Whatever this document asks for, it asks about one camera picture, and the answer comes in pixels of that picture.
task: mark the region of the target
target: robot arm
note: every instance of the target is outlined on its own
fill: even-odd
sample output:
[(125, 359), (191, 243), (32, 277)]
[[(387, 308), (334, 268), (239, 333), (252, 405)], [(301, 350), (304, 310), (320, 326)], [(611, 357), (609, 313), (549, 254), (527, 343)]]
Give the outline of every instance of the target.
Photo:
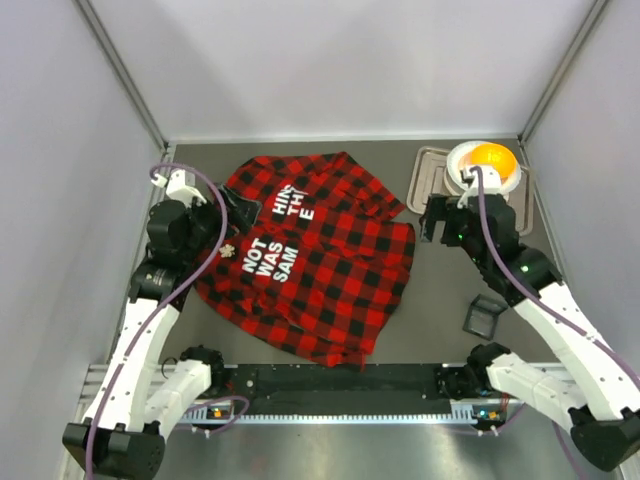
[[(486, 283), (526, 320), (549, 345), (575, 385), (557, 380), (498, 344), (476, 347), (464, 379), (444, 375), (453, 396), (499, 391), (521, 399), (571, 433), (580, 452), (610, 471), (640, 449), (640, 391), (637, 380), (600, 346), (608, 345), (576, 304), (555, 266), (540, 251), (522, 245), (515, 213), (499, 192), (499, 177), (488, 166), (463, 172), (470, 188), (462, 197), (433, 195), (421, 218), (422, 240), (431, 241), (438, 221), (445, 221), (441, 242), (461, 246)], [(483, 180), (486, 215), (496, 250), (511, 276), (539, 302), (560, 313), (580, 335), (525, 296), (496, 264), (482, 231), (478, 193)]]
[(96, 419), (93, 470), (117, 478), (153, 478), (165, 442), (185, 411), (203, 394), (215, 396), (225, 383), (224, 362), (218, 352), (189, 348), (171, 377), (148, 398), (162, 347), (188, 290), (160, 310), (146, 328), (141, 327), (192, 274), (196, 258), (218, 239), (221, 221), (220, 212), (195, 188), (192, 174), (175, 170), (170, 179), (158, 176), (153, 183), (165, 188), (168, 199), (149, 212), (149, 243), (144, 260), (131, 278), (115, 352), (84, 422), (68, 424), (63, 435), (67, 450), (86, 469), (89, 430)]

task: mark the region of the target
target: metal floor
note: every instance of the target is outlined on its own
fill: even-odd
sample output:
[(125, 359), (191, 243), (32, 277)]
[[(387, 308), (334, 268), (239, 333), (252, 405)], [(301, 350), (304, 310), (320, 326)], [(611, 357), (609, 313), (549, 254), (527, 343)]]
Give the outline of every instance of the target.
[[(175, 162), (198, 168), (214, 181), (227, 178), (255, 155), (304, 155), (347, 151), (377, 176), (403, 203), (418, 149), (425, 145), (452, 148), (458, 141), (375, 141), (326, 143), (265, 143), (179, 145)], [(504, 143), (519, 154), (515, 140)], [(418, 215), (406, 210), (398, 221), (418, 228)], [(535, 209), (534, 230), (524, 237), (530, 246), (552, 257), (551, 248)], [(400, 307), (378, 337), (369, 363), (461, 362), (482, 339), (462, 331), (467, 308), (478, 293), (498, 298), (461, 249), (439, 243), (418, 243)], [(528, 361), (555, 361), (535, 331), (513, 311), (500, 317), (495, 341)], [(165, 344), (164, 356), (179, 355), (185, 348), (204, 343), (222, 352), (227, 363), (296, 363), (302, 359), (277, 350), (243, 332), (220, 317), (192, 292)]]

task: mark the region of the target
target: red plaid shirt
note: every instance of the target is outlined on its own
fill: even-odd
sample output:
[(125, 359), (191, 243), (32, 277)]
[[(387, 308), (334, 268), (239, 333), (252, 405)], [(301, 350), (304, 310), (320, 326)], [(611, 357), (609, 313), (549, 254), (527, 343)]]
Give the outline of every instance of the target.
[(227, 186), (263, 207), (198, 279), (200, 296), (284, 351), (362, 367), (409, 280), (415, 233), (391, 221), (403, 205), (344, 152), (256, 157)]

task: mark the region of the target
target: metal tray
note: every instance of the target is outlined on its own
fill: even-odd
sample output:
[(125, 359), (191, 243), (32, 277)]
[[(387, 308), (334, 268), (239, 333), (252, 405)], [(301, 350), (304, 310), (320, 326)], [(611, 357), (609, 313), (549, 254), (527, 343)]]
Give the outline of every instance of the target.
[[(432, 147), (418, 150), (407, 196), (407, 207), (412, 212), (422, 215), (432, 193), (451, 195), (444, 184), (447, 155), (450, 151)], [(520, 168), (522, 179), (509, 194), (507, 203), (516, 212), (516, 230), (524, 236), (533, 229), (533, 175), (527, 167)]]

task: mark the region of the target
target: white bowl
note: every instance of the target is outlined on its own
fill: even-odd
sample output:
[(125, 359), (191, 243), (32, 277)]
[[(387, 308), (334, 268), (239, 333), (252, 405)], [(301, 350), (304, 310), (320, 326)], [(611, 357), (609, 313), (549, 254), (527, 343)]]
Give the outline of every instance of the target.
[[(449, 185), (450, 182), (453, 182), (455, 187), (462, 191), (465, 191), (469, 188), (469, 185), (464, 183), (462, 181), (462, 177), (460, 176), (460, 170), (462, 170), (462, 168), (460, 168), (460, 162), (466, 155), (471, 153), (474, 148), (485, 143), (491, 142), (484, 142), (481, 140), (464, 142), (460, 145), (457, 145), (453, 150), (449, 152), (449, 155), (447, 155), (446, 175), (446, 177), (448, 178), (445, 177), (445, 183), (447, 183), (447, 187), (449, 187), (450, 190), (453, 190), (453, 188), (451, 188), (452, 185)], [(521, 176), (522, 170), (520, 169), (520, 165), (516, 163), (516, 169), (511, 175), (509, 175), (509, 178), (504, 181), (504, 183), (502, 184), (502, 188), (500, 189), (500, 193), (505, 195), (513, 191), (518, 186), (518, 183), (520, 183)]]

